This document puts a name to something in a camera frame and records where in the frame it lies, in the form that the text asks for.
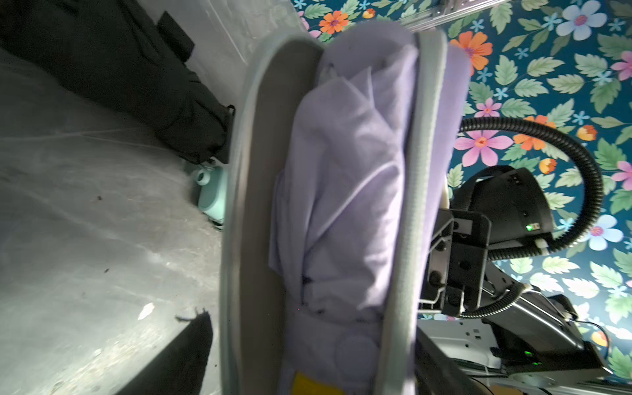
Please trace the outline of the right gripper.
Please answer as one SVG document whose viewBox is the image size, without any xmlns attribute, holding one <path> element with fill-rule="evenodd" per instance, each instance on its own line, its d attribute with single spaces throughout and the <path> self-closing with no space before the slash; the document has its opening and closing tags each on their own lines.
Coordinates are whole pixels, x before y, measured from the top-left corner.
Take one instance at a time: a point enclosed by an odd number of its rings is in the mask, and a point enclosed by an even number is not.
<svg viewBox="0 0 632 395">
<path fill-rule="evenodd" d="M 490 229 L 478 212 L 439 210 L 422 276 L 421 314 L 459 316 L 479 309 Z"/>
</svg>

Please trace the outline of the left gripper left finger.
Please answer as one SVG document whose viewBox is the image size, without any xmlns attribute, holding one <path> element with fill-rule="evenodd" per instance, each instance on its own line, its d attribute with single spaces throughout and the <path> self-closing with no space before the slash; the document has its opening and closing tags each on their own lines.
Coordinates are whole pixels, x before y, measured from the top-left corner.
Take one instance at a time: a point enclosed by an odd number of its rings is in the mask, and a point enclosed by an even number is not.
<svg viewBox="0 0 632 395">
<path fill-rule="evenodd" d="M 176 318 L 185 323 L 175 337 L 119 395 L 199 395 L 212 350 L 212 318 L 207 311 L 194 318 Z"/>
</svg>

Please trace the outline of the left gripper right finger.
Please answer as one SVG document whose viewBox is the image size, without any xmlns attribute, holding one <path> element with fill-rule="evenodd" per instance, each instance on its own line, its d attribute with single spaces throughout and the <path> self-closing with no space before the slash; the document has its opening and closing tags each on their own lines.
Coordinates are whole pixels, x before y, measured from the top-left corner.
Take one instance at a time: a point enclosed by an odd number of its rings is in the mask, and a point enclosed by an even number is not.
<svg viewBox="0 0 632 395">
<path fill-rule="evenodd" d="M 483 395 L 487 392 L 470 379 L 420 329 L 416 329 L 415 377 L 418 394 Z"/>
</svg>

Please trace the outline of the lilac umbrella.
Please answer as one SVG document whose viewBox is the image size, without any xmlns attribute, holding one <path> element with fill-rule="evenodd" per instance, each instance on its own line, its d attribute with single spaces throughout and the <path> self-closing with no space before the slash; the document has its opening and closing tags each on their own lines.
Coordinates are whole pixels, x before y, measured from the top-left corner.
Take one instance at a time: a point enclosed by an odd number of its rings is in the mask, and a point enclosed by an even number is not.
<svg viewBox="0 0 632 395">
<path fill-rule="evenodd" d="M 268 264 L 286 292 L 281 394 L 369 394 L 380 356 L 419 49 L 393 21 L 326 45 L 276 178 Z"/>
</svg>

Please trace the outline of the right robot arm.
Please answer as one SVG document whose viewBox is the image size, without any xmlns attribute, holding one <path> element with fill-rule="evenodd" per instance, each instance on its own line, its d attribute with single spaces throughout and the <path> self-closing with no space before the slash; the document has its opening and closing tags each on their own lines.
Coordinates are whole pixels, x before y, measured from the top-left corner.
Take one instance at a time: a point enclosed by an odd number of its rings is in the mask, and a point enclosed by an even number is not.
<svg viewBox="0 0 632 395">
<path fill-rule="evenodd" d="M 490 166 L 458 189 L 434 226 L 420 311 L 446 323 L 419 322 L 415 375 L 420 393 L 478 394 L 464 361 L 492 377 L 547 389 L 610 374 L 606 357 L 578 329 L 569 299 L 515 280 L 498 261 L 548 256 L 579 243 L 597 223 L 604 198 L 602 172 L 589 152 L 553 127 L 516 118 L 469 118 L 463 133 L 476 146 L 490 132 L 536 138 L 563 152 L 579 171 L 584 197 L 568 230 L 556 235 L 551 204 L 524 168 Z"/>
</svg>

